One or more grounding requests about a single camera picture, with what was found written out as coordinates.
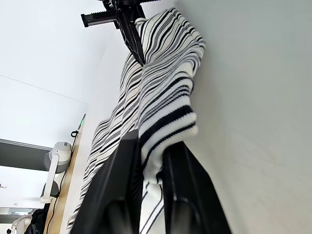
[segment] white ceiling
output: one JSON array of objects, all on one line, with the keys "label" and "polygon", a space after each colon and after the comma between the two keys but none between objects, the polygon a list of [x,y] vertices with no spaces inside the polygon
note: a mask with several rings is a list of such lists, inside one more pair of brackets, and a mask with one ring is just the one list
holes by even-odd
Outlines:
[{"label": "white ceiling", "polygon": [[82,102],[113,25],[84,28],[96,0],[0,2],[0,74]]}]

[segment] striped sweater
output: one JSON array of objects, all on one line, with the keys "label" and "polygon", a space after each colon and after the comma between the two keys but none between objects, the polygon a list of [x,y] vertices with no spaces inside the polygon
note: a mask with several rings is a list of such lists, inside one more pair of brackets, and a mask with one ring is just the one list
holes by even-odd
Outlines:
[{"label": "striped sweater", "polygon": [[161,170],[165,148],[197,133],[190,94],[205,43],[175,8],[150,19],[137,19],[136,29],[146,64],[142,67],[131,54],[125,61],[118,104],[110,118],[102,121],[95,131],[79,203],[68,221],[67,232],[93,176],[120,139],[138,128],[144,166],[140,234],[151,233],[153,229],[165,233],[162,184],[157,173]]}]

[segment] white wall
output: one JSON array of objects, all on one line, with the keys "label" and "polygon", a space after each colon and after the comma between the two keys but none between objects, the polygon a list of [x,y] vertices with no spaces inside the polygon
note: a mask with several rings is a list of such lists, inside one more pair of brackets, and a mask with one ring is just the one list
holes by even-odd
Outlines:
[{"label": "white wall", "polygon": [[207,42],[188,141],[234,234],[312,232],[312,2],[180,0]]},{"label": "white wall", "polygon": [[8,228],[11,228],[11,224],[0,223],[0,233],[1,234],[5,234],[6,230],[8,230]]},{"label": "white wall", "polygon": [[40,196],[48,172],[0,166],[0,207],[42,208]]}]

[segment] cable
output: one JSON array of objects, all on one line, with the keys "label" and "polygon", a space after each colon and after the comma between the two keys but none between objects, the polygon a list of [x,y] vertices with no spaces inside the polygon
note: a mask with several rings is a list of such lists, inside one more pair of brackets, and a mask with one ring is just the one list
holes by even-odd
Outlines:
[{"label": "cable", "polygon": [[[73,143],[73,147],[72,147],[72,151],[71,151],[71,153],[70,153],[70,160],[72,160],[72,156],[73,156],[73,153],[74,153],[74,146],[75,146],[75,143],[76,143],[78,131],[77,131],[77,130],[76,130],[76,131],[73,131],[70,135],[71,135],[72,137],[75,138],[75,139],[74,139],[74,143]],[[62,187],[63,180],[64,180],[64,178],[65,178],[66,172],[67,172],[67,169],[65,170],[65,173],[63,174],[62,180],[60,181],[59,193],[60,193],[60,190],[61,190],[61,187]],[[54,205],[53,205],[53,212],[52,212],[52,216],[51,216],[50,221],[49,221],[48,226],[47,226],[47,232],[46,232],[46,234],[48,234],[49,226],[50,226],[50,223],[51,223],[52,218],[53,218],[53,216],[54,216],[55,205],[56,205],[56,203],[57,203],[57,201],[58,201],[58,198],[59,198],[59,195],[58,195],[58,197],[56,198],[56,200],[55,200],[55,202],[54,202]]]}]

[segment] black clip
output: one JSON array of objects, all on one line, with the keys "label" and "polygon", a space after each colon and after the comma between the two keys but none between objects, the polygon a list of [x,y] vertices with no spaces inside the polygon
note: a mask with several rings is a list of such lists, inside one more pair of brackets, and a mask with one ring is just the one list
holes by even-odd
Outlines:
[{"label": "black clip", "polygon": [[151,1],[155,0],[103,0],[106,11],[89,15],[82,14],[82,21],[85,27],[114,22],[116,29],[120,29],[126,46],[137,62],[143,66],[145,58],[135,21],[145,17],[140,4]]}]

